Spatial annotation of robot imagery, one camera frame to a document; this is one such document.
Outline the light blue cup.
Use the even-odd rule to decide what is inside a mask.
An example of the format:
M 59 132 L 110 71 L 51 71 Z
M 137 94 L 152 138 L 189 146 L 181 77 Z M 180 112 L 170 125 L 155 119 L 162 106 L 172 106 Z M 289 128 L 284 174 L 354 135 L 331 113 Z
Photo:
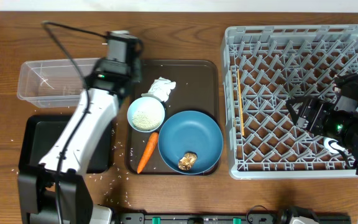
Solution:
M 346 152 L 346 149 L 338 144 L 338 141 L 332 138 L 323 138 L 323 146 L 330 153 L 336 154 Z

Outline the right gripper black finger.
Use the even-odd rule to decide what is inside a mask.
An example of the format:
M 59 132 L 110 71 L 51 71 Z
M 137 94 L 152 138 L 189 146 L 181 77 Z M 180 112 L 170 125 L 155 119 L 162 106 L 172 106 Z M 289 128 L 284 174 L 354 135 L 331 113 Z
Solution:
M 306 124 L 306 118 L 304 117 L 302 108 L 295 111 L 292 105 L 287 105 L 287 109 L 295 126 L 304 126 Z
M 301 96 L 301 97 L 291 98 L 286 101 L 286 107 L 289 108 L 289 107 L 292 107 L 292 105 L 294 105 L 294 104 L 304 103 L 311 99 L 313 99 L 312 96 Z

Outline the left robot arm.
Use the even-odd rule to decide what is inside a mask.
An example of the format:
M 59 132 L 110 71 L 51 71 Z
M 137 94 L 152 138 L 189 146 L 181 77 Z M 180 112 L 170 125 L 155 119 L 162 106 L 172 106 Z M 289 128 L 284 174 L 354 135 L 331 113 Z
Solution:
M 140 80 L 140 50 L 114 47 L 83 77 L 78 106 L 35 165 L 22 148 L 17 177 L 23 223 L 113 223 L 114 210 L 93 203 L 84 176 L 107 126 Z

